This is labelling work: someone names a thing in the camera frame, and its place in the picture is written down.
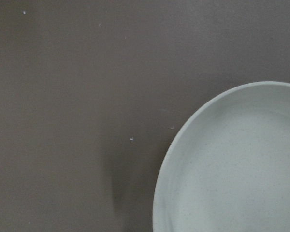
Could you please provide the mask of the beige round plate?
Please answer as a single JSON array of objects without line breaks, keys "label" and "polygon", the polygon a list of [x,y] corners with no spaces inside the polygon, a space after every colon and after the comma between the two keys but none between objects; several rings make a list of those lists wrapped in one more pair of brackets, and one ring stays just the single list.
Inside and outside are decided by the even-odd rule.
[{"label": "beige round plate", "polygon": [[211,99],[161,165],[155,232],[290,232],[290,84],[255,82]]}]

